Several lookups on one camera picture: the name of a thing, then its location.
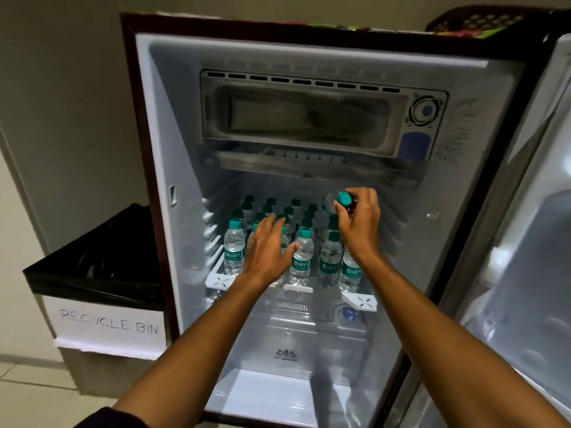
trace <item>person's left arm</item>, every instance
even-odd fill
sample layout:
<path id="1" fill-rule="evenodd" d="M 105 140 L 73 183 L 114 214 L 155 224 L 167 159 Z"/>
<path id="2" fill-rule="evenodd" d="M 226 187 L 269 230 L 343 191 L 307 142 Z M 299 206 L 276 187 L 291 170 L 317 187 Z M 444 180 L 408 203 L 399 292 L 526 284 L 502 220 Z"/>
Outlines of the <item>person's left arm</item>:
<path id="1" fill-rule="evenodd" d="M 114 409 L 130 413 L 150 428 L 194 426 L 254 303 L 291 264 L 297 244 L 282 254 L 285 219 L 258 226 L 244 272 L 129 389 Z"/>

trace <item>blue button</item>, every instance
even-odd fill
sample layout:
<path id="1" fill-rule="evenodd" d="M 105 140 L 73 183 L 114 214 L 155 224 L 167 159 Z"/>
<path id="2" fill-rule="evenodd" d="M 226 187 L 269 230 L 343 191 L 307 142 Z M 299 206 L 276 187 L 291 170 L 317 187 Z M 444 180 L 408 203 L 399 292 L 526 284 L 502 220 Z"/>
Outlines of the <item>blue button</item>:
<path id="1" fill-rule="evenodd" d="M 398 158 L 423 161 L 426 159 L 432 137 L 424 132 L 408 132 L 400 140 Z"/>
<path id="2" fill-rule="evenodd" d="M 355 321 L 359 317 L 357 310 L 348 306 L 341 308 L 341 315 L 351 321 Z"/>
<path id="3" fill-rule="evenodd" d="M 432 107 L 432 105 L 426 105 L 423 108 L 423 116 L 425 116 L 425 117 L 428 117 L 433 112 L 434 112 L 434 108 Z"/>

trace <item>brown basket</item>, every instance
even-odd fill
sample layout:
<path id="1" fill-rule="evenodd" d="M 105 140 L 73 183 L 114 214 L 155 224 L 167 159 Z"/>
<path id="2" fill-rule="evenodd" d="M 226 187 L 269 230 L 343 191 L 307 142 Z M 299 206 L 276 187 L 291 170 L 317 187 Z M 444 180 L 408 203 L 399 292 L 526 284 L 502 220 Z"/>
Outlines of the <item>brown basket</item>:
<path id="1" fill-rule="evenodd" d="M 425 31 L 479 34 L 494 28 L 509 27 L 528 16 L 549 11 L 541 7 L 463 6 L 440 15 L 426 26 Z"/>

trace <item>refrigerator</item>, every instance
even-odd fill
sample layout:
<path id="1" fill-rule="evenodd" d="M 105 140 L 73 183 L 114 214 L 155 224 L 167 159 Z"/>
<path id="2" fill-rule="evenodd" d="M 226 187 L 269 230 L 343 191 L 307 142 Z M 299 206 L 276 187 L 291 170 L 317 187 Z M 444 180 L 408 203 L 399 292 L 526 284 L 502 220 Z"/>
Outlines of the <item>refrigerator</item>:
<path id="1" fill-rule="evenodd" d="M 280 213 L 294 198 L 305 209 L 366 185 L 382 208 L 381 250 L 399 272 L 570 407 L 561 237 L 570 195 L 557 194 L 571 171 L 561 131 L 570 19 L 540 13 L 472 39 L 122 14 L 171 337 L 232 284 L 223 239 L 246 195 L 256 212 L 275 197 Z M 557 180 L 546 173 L 555 167 Z M 326 214 L 315 222 L 325 228 Z M 261 296 L 205 419 L 438 426 L 370 282 L 354 293 L 320 285 L 319 248 L 308 287 L 286 277 Z"/>

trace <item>dark sleeve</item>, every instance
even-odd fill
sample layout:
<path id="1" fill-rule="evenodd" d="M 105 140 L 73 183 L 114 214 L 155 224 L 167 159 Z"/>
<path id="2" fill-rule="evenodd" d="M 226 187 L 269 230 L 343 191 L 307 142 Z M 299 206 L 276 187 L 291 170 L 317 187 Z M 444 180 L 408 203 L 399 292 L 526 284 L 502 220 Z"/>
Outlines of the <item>dark sleeve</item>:
<path id="1" fill-rule="evenodd" d="M 148 428 L 137 416 L 104 407 L 83 419 L 75 428 Z"/>

